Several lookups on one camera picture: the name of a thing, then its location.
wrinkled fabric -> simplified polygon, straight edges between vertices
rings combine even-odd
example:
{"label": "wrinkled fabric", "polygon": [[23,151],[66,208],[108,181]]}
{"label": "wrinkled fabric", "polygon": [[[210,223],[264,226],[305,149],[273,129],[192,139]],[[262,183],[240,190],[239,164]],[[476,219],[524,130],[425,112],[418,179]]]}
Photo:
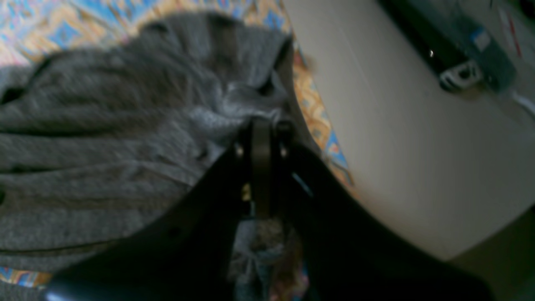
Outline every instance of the wrinkled fabric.
{"label": "wrinkled fabric", "polygon": [[[133,234],[179,201],[253,117],[292,121],[317,149],[293,92],[292,53],[281,32],[181,14],[123,46],[0,70],[0,249]],[[238,240],[254,227],[240,225]],[[95,252],[0,252],[0,266],[55,272]],[[15,291],[5,287],[0,300]]]}

patterned blanket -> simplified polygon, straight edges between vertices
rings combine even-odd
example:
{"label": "patterned blanket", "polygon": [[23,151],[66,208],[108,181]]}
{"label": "patterned blanket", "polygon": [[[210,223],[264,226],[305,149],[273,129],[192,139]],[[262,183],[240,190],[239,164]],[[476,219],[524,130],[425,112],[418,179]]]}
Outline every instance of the patterned blanket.
{"label": "patterned blanket", "polygon": [[[148,21],[179,11],[215,10],[291,33],[280,0],[0,0],[0,67],[38,62],[77,47],[111,47]],[[355,195],[336,135],[294,37],[294,86],[307,126],[332,172]],[[39,287],[50,274],[0,267],[0,281]]]}

colorful patterned fabric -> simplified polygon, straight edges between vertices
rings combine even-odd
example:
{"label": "colorful patterned fabric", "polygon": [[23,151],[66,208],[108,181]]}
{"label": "colorful patterned fabric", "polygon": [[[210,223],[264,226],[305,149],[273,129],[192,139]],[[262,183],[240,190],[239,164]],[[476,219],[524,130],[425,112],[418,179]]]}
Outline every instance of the colorful patterned fabric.
{"label": "colorful patterned fabric", "polygon": [[[248,24],[291,32],[280,0],[0,0],[0,67],[77,47],[110,47],[145,23],[178,11],[216,10]],[[347,162],[295,41],[294,84],[310,133],[337,179],[355,195]],[[0,281],[38,287],[50,275],[0,267]]]}

gray fabric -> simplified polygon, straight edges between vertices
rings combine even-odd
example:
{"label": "gray fabric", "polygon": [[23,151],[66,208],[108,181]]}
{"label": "gray fabric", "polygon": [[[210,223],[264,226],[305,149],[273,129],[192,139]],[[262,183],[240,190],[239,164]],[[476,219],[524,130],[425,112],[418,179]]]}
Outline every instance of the gray fabric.
{"label": "gray fabric", "polygon": [[[187,193],[252,117],[292,120],[312,146],[292,53],[281,32],[182,14],[124,46],[0,70],[0,249],[131,235]],[[94,252],[0,253],[0,266],[54,272]]]}

